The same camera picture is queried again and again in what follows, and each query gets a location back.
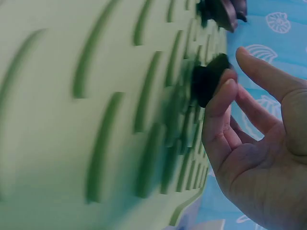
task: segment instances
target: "blue fabric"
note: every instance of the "blue fabric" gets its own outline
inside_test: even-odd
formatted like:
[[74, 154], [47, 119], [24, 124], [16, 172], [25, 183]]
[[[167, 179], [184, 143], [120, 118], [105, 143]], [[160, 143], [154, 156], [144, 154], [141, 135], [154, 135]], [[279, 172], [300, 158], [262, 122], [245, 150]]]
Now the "blue fabric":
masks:
[[[252, 55], [296, 77], [307, 79], [306, 15], [307, 0], [248, 0], [248, 22], [239, 21], [235, 33], [228, 34], [229, 60], [238, 72], [239, 83], [279, 119], [280, 104], [241, 71], [236, 62], [236, 49], [244, 46]], [[263, 137], [235, 103], [232, 114], [253, 138]], [[224, 219], [224, 230], [264, 230], [227, 200], [210, 170], [197, 224]]]

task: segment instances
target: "black plastic piece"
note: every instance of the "black plastic piece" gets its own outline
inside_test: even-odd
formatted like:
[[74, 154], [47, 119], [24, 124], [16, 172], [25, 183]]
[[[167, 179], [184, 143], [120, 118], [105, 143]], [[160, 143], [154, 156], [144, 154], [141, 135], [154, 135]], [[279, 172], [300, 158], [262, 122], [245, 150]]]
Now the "black plastic piece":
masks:
[[247, 22], [247, 5], [246, 5], [246, 0], [231, 0], [235, 10], [236, 10], [236, 18], [239, 20], [242, 20], [244, 22]]
[[200, 107], [205, 108], [212, 99], [225, 69], [232, 68], [226, 54], [219, 54], [206, 67], [195, 66], [192, 75], [191, 93]]
[[230, 31], [234, 32], [238, 26], [236, 10], [230, 0], [200, 0], [196, 5], [196, 11], [201, 16], [201, 25], [206, 26], [209, 19]]

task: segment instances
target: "light green panel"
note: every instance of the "light green panel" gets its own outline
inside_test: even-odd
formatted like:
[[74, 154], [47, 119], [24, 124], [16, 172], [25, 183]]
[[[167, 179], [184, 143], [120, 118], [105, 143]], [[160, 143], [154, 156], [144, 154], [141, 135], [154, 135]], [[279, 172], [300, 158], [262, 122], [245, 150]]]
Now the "light green panel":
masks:
[[0, 31], [0, 229], [177, 225], [208, 169], [191, 71], [225, 30], [195, 0], [5, 0]]

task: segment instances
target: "hand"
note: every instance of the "hand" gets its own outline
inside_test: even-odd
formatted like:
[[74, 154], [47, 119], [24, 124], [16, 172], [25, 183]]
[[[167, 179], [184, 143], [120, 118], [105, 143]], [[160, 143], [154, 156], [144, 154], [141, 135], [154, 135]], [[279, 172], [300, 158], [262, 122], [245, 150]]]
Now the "hand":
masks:
[[[307, 81], [239, 48], [242, 70], [281, 103], [283, 120], [237, 83], [221, 77], [205, 110], [202, 141], [221, 190], [242, 212], [270, 230], [307, 229]], [[265, 136], [256, 141], [231, 117], [236, 101]]]

